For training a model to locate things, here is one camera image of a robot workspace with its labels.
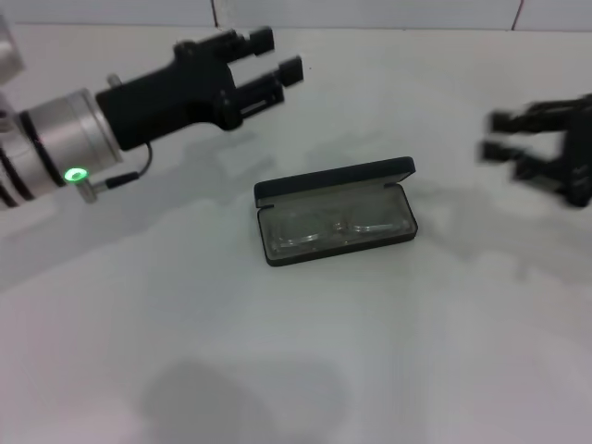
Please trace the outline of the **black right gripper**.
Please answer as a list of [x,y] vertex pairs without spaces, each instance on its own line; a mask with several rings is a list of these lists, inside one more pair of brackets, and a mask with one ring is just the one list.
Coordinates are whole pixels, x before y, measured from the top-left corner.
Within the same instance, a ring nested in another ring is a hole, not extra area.
[[590,94],[577,100],[535,102],[520,112],[494,110],[487,117],[487,129],[491,133],[562,133],[559,163],[493,141],[480,143],[478,158],[491,164],[513,164],[515,180],[560,184],[561,195],[571,207],[590,204]]

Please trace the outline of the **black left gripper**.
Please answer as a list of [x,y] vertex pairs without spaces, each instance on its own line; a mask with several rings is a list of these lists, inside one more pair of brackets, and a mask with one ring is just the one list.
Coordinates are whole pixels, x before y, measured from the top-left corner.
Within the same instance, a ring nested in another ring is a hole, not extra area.
[[128,151],[197,123],[234,130],[284,102],[284,90],[303,81],[300,56],[235,88],[228,64],[275,50],[273,31],[224,31],[201,42],[174,45],[163,68],[96,94],[121,150]]

